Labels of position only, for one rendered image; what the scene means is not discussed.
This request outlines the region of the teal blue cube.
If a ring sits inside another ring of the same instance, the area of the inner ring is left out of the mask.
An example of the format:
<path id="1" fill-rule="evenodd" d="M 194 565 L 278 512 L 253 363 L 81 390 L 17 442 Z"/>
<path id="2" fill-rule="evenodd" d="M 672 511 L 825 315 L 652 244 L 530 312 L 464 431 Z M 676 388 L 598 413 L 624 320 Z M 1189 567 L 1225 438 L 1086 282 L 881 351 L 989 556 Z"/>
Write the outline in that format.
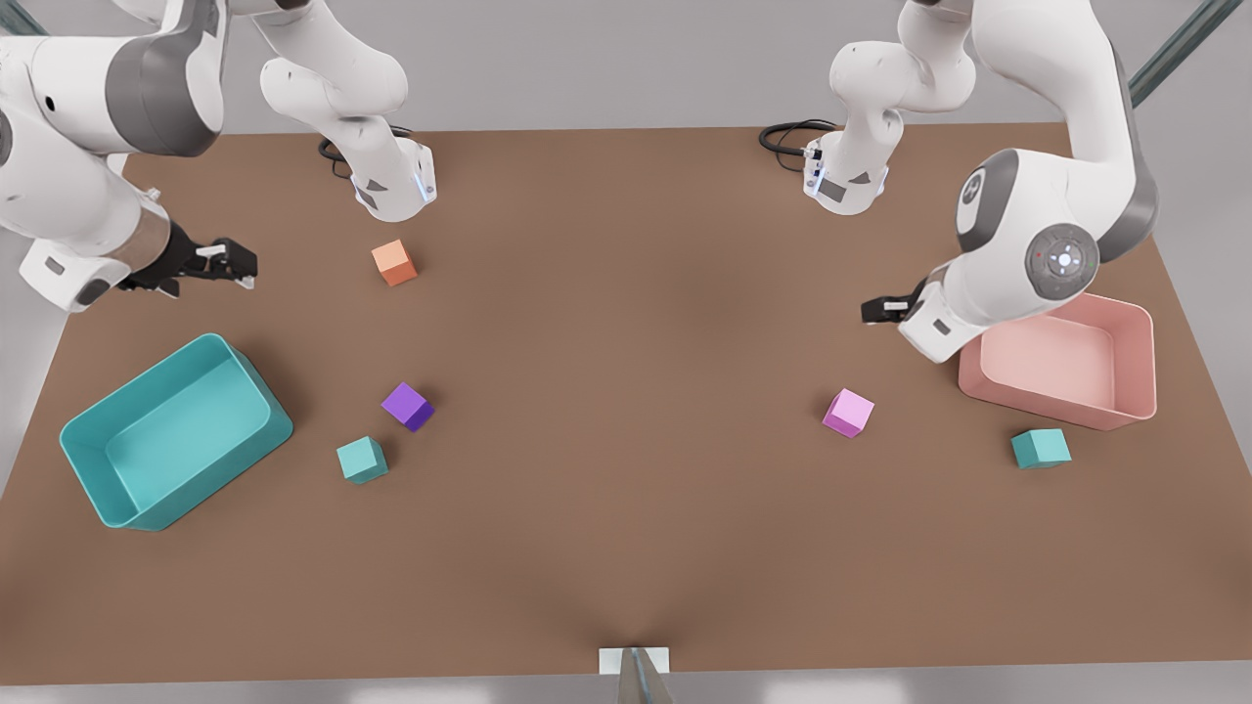
<path id="1" fill-rule="evenodd" d="M 1072 460 L 1063 428 L 1028 428 L 1010 443 L 1018 468 L 1055 467 Z"/>
<path id="2" fill-rule="evenodd" d="M 364 436 L 336 448 L 341 474 L 353 484 L 366 484 L 389 472 L 379 441 Z"/>

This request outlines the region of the orange cube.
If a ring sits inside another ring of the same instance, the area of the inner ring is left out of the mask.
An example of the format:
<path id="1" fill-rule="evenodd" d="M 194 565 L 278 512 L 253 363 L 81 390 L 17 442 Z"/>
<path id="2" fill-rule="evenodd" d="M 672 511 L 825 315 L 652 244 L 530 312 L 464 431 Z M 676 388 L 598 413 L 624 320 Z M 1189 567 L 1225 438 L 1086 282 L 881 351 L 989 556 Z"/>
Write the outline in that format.
<path id="1" fill-rule="evenodd" d="M 402 286 L 404 282 L 419 276 L 402 241 L 392 241 L 384 246 L 376 246 L 376 249 L 372 251 L 372 257 L 376 261 L 377 268 L 379 268 L 381 277 L 388 286 Z"/>

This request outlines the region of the teal plastic bin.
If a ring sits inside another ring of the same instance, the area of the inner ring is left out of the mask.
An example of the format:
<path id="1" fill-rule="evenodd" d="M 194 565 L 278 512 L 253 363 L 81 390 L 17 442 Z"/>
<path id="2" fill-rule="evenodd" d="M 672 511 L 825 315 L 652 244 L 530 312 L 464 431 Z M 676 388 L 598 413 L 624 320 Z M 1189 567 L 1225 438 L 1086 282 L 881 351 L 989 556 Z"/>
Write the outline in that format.
<path id="1" fill-rule="evenodd" d="M 207 333 L 68 420 L 59 442 L 104 525 L 155 532 L 290 433 L 250 360 Z"/>

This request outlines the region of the pink cube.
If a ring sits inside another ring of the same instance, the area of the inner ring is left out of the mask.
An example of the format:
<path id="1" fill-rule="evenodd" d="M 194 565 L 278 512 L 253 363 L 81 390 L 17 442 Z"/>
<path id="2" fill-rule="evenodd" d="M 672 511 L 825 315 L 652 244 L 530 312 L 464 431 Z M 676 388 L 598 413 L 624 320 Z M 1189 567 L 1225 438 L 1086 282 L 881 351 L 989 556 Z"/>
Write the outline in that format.
<path id="1" fill-rule="evenodd" d="M 849 388 L 840 390 L 833 396 L 831 405 L 823 417 L 823 425 L 844 437 L 854 438 L 865 428 L 868 418 L 871 418 L 871 400 L 860 396 Z"/>

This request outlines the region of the pink plastic bin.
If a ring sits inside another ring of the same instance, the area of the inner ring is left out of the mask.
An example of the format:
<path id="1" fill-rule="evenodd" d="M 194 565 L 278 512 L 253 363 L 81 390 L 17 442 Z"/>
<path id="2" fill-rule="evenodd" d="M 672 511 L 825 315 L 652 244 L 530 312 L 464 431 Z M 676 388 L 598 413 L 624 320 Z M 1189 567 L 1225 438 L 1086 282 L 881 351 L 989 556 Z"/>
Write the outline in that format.
<path id="1" fill-rule="evenodd" d="M 1078 294 L 972 339 L 959 356 L 959 388 L 989 405 L 1101 431 L 1153 418 L 1153 319 L 1123 299 Z"/>

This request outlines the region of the purple cube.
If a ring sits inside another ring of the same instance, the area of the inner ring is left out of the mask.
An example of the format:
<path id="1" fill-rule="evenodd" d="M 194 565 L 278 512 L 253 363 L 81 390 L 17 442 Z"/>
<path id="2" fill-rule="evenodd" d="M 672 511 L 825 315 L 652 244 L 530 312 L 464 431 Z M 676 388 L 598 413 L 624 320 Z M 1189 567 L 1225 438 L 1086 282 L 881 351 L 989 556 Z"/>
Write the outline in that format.
<path id="1" fill-rule="evenodd" d="M 407 382 L 401 382 L 381 401 L 381 408 L 388 411 L 409 432 L 417 432 L 426 421 L 432 418 L 434 408 Z"/>

